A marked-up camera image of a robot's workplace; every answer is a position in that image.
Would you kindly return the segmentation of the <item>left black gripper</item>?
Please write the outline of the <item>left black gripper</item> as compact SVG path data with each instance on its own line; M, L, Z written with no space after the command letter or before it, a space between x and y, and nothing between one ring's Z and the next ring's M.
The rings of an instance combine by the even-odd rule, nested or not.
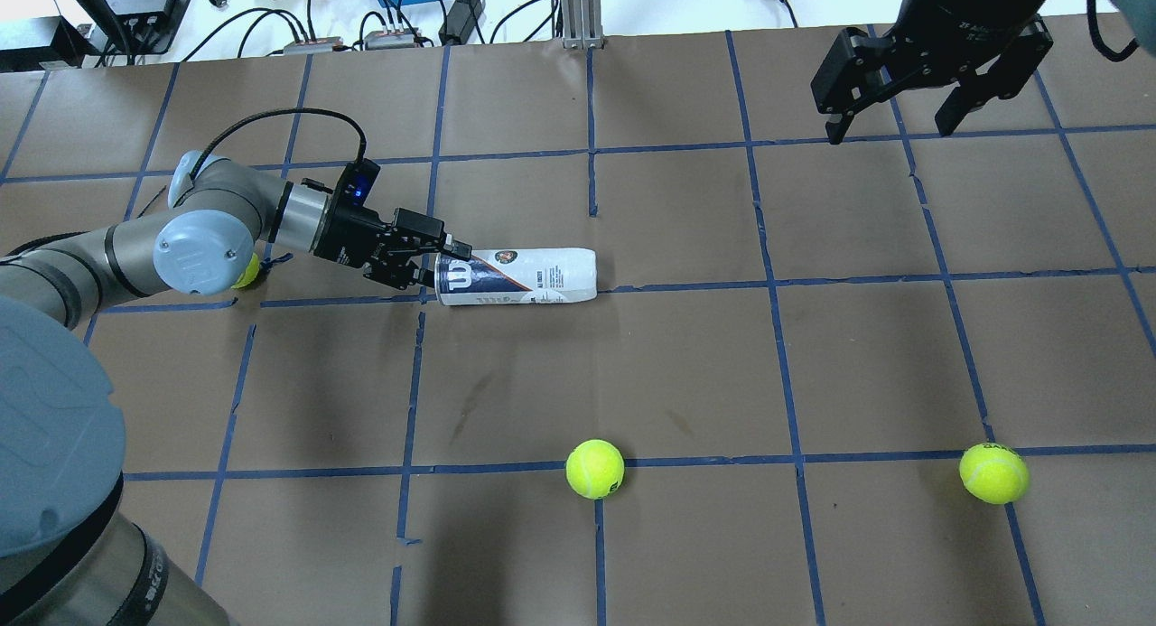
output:
M346 164L323 215L323 233L314 244L314 256L360 269L366 280L397 290L433 286L433 271L413 261L422 253L440 253L467 261L470 244L457 240L442 219L422 213L397 209L393 219L383 221L366 209L380 166L372 161Z

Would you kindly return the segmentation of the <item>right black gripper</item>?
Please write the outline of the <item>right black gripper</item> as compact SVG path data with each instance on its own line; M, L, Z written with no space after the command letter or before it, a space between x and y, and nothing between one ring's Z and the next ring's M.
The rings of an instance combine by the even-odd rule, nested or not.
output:
M885 33L843 28L812 79L827 143L840 146L864 110L910 89L956 84L938 109L940 136L992 98L1016 98L1053 45L1038 15L1045 1L903 0Z

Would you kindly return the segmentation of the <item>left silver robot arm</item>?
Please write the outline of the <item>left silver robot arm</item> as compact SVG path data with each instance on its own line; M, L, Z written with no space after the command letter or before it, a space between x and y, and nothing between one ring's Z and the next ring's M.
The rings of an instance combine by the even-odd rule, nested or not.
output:
M3 624L234 625L202 586L266 255L399 289L461 264L429 211L188 152L160 209L3 255Z

